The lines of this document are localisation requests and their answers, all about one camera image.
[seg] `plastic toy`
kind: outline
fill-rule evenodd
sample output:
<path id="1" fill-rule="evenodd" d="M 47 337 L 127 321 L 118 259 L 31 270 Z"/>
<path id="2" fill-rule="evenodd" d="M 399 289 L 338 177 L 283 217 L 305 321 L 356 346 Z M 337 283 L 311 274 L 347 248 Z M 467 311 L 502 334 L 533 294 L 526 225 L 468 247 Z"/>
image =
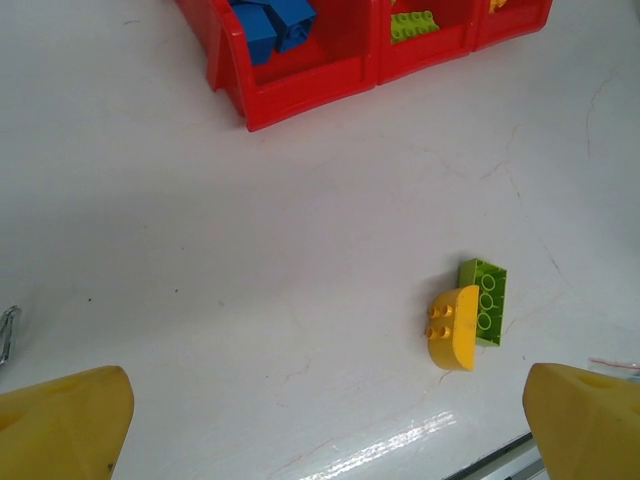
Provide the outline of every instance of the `plastic toy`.
<path id="1" fill-rule="evenodd" d="M 302 45 L 311 32 L 315 10 L 306 0 L 246 0 L 264 6 L 278 39 L 276 51 L 284 53 Z"/>
<path id="2" fill-rule="evenodd" d="M 552 2 L 514 0 L 496 14 L 487 0 L 427 2 L 440 30 L 392 44 L 391 9 L 414 11 L 415 0 L 310 0 L 317 16 L 307 41 L 252 65 L 228 0 L 176 1 L 207 52 L 209 85 L 227 92 L 250 131 L 539 30 Z"/>
<path id="3" fill-rule="evenodd" d="M 276 44 L 276 31 L 262 6 L 236 3 L 233 5 L 233 13 L 240 20 L 247 37 L 251 64 L 267 63 Z"/>
<path id="4" fill-rule="evenodd" d="M 473 370 L 479 291 L 470 285 L 445 292 L 429 309 L 429 354 L 440 368 Z"/>
<path id="5" fill-rule="evenodd" d="M 640 385 L 537 364 L 522 403 L 549 478 L 639 478 Z"/>
<path id="6" fill-rule="evenodd" d="M 507 0 L 490 0 L 489 13 L 495 13 L 498 8 L 504 7 L 505 3 L 507 3 Z"/>
<path id="7" fill-rule="evenodd" d="M 507 288 L 507 271 L 477 258 L 460 266 L 459 287 L 478 285 L 478 343 L 499 346 Z"/>
<path id="8" fill-rule="evenodd" d="M 0 395 L 0 478 L 111 478 L 133 415 L 120 367 Z"/>
<path id="9" fill-rule="evenodd" d="M 440 27 L 433 21 L 433 14 L 429 10 L 391 15 L 392 44 L 438 30 Z"/>

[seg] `green lego duplo brick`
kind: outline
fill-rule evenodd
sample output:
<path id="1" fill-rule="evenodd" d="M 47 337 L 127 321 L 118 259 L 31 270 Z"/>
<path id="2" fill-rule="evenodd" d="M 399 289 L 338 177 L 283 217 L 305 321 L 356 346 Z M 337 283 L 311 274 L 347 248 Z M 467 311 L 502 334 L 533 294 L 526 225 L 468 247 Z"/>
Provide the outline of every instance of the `green lego duplo brick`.
<path id="1" fill-rule="evenodd" d="M 391 15 L 391 43 L 404 42 L 418 35 L 440 30 L 429 10 Z"/>
<path id="2" fill-rule="evenodd" d="M 474 258 L 460 266 L 458 287 L 462 288 L 468 285 L 480 287 L 476 343 L 486 346 L 500 346 L 507 291 L 507 271 Z"/>

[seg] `blue lego brick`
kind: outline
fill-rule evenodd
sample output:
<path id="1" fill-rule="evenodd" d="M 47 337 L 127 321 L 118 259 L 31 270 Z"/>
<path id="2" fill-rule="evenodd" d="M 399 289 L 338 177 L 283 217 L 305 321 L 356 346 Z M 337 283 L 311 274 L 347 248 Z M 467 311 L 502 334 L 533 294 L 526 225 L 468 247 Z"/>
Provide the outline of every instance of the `blue lego brick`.
<path id="1" fill-rule="evenodd" d="M 249 55 L 253 65 L 262 65 L 271 58 L 277 34 L 261 5 L 241 3 L 233 5 L 247 37 Z"/>
<path id="2" fill-rule="evenodd" d="M 303 44 L 309 37 L 316 19 L 316 11 L 306 0 L 244 0 L 263 5 L 276 29 L 276 51 L 291 50 Z"/>

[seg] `white table surface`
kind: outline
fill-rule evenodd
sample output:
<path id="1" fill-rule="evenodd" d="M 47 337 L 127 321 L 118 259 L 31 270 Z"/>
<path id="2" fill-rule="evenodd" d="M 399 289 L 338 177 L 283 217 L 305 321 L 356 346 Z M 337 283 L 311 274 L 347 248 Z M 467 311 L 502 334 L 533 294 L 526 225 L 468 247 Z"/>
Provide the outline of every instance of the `white table surface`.
<path id="1" fill-rule="evenodd" d="M 640 356 L 640 5 L 249 134 L 169 0 L 0 10 L 0 390 L 105 364 L 116 479 L 440 479 L 528 430 L 534 362 Z M 425 311 L 509 270 L 503 345 L 445 374 Z"/>

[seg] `red storage bin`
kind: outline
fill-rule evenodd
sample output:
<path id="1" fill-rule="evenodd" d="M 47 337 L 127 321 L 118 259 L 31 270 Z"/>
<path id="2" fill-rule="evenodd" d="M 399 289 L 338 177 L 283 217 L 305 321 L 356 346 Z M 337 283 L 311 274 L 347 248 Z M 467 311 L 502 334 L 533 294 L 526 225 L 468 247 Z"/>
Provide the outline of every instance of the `red storage bin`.
<path id="1" fill-rule="evenodd" d="M 311 0 L 308 40 L 257 66 L 227 0 L 177 2 L 208 53 L 209 84 L 227 91 L 250 131 L 376 84 L 378 0 Z"/>
<path id="2" fill-rule="evenodd" d="M 541 29 L 552 0 L 309 0 L 308 40 L 252 66 L 228 0 L 176 0 L 207 52 L 207 80 L 224 89 L 250 131 L 415 70 Z M 430 10 L 437 32 L 391 44 L 391 14 Z"/>
<path id="3" fill-rule="evenodd" d="M 391 0 L 381 2 L 379 83 L 467 55 L 473 49 L 480 0 L 397 0 L 393 6 Z M 424 10 L 431 11 L 440 30 L 392 45 L 391 14 Z"/>
<path id="4" fill-rule="evenodd" d="M 489 13 L 489 0 L 480 1 L 482 7 L 474 50 L 537 32 L 547 23 L 552 0 L 507 0 L 495 13 Z"/>

